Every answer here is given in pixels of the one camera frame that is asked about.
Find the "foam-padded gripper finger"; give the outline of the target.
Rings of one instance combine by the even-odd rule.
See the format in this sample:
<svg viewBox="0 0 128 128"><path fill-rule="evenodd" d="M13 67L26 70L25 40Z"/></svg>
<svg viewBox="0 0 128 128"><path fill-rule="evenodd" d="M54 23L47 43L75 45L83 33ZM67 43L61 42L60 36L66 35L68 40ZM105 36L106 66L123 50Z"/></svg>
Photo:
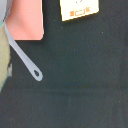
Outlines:
<svg viewBox="0 0 128 128"><path fill-rule="evenodd" d="M10 46L5 32L5 24L0 23L0 91L8 77L12 75L12 64L10 63Z"/></svg>

